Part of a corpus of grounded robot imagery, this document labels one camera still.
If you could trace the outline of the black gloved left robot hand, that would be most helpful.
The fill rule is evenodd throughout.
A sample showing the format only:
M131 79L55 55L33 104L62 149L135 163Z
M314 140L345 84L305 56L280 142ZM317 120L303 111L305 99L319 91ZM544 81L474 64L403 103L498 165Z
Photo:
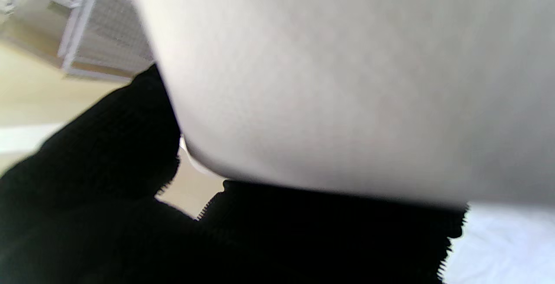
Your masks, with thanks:
M157 65L1 177L3 284L441 284L468 205L224 181L193 219L156 195L180 130Z

